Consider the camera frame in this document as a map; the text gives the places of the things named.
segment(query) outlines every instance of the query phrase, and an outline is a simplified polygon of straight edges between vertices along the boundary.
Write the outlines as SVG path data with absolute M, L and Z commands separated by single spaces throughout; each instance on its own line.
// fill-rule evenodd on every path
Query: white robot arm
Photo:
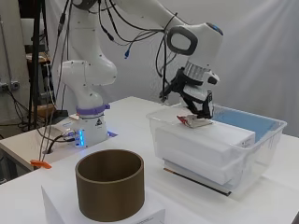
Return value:
M 211 119 L 211 92 L 206 84 L 216 85 L 220 80 L 211 72 L 221 46 L 223 32 L 211 23 L 189 25 L 167 10 L 157 0 L 108 0 L 129 14 L 154 21 L 164 28 L 167 46 L 177 54 L 188 56 L 185 67 L 165 88 L 163 98 L 171 91 L 178 92 L 187 107 L 198 119 Z M 62 82 L 73 91 L 78 101 L 78 126 L 84 131 L 81 147 L 95 145 L 107 138 L 102 97 L 93 91 L 93 85 L 107 85 L 117 77 L 115 65 L 109 61 L 98 44 L 95 23 L 98 17 L 88 12 L 98 0 L 74 0 L 70 24 L 70 55 L 63 63 Z

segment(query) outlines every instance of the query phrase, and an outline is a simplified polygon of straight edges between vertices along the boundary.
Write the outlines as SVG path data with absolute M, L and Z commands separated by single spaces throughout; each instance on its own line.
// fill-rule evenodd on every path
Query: cardboard tube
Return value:
M 111 149 L 83 158 L 76 179 L 79 209 L 95 221 L 131 217 L 145 200 L 144 162 L 131 151 Z

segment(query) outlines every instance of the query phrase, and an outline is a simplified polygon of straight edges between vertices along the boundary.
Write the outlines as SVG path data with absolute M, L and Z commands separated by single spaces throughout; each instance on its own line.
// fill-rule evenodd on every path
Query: red object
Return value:
M 182 122 L 183 124 L 186 124 L 187 123 L 187 120 L 185 119 L 185 117 L 180 117 L 180 116 L 177 116 L 177 118 L 180 120 L 180 122 Z
M 47 162 L 45 161 L 35 161 L 35 160 L 31 160 L 30 164 L 32 166 L 37 166 L 37 167 L 44 167 L 45 169 L 50 169 L 52 168 L 51 165 L 49 165 Z

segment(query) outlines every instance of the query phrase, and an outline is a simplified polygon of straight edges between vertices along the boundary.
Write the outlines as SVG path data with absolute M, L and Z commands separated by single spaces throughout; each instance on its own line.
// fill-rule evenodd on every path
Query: clear plastic container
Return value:
M 285 121 L 214 105 L 213 120 L 217 123 L 254 133 L 255 140 L 244 147 L 234 141 L 229 144 L 224 138 L 216 138 L 215 134 L 205 135 L 204 132 L 179 126 L 177 116 L 189 114 L 188 109 L 175 105 L 147 115 L 156 156 L 229 191 L 244 190 L 263 174 L 287 125 Z M 221 154 L 215 154 L 213 148 L 207 148 L 209 151 L 204 153 L 206 148 L 201 147 L 206 146 L 205 142 L 221 149 L 216 152 L 229 153 L 230 160 L 220 161 Z

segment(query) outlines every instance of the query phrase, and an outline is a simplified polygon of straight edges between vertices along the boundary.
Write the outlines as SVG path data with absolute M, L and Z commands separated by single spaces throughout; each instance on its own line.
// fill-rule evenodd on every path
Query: white wall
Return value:
M 286 133 L 299 135 L 298 0 L 161 2 L 173 12 L 178 12 L 188 23 L 209 21 L 223 30 L 224 42 L 213 69 L 221 78 L 219 87 L 214 90 L 216 103 L 284 119 L 289 122 Z M 57 11 L 51 13 L 57 18 L 60 14 Z M 150 22 L 135 16 L 126 18 L 132 23 L 153 27 Z M 104 17 L 104 24 L 113 34 L 107 16 Z M 119 20 L 117 24 L 120 33 L 125 37 L 133 38 L 136 35 L 136 31 Z M 159 101 L 157 96 L 161 84 L 154 69 L 154 58 L 161 36 L 135 44 L 127 60 L 123 56 L 126 48 L 111 43 L 103 33 L 101 36 L 103 52 L 119 70 L 117 81 L 101 90 L 106 101 L 115 101 L 130 95 Z M 185 62 L 185 58 L 179 57 L 168 69 L 168 77 L 171 78 Z M 67 108 L 75 112 L 71 92 L 68 92 L 65 98 Z M 170 99 L 170 103 L 177 101 L 178 97 L 174 95 Z
M 29 77 L 22 43 L 21 21 L 18 0 L 0 0 L 0 15 L 4 22 L 4 35 L 7 41 L 8 58 L 13 80 L 18 80 L 21 88 L 14 92 L 15 97 L 28 106 Z M 9 82 L 7 60 L 4 52 L 3 36 L 0 31 L 0 78 Z M 0 93 L 0 122 L 15 119 L 17 114 L 10 96 Z

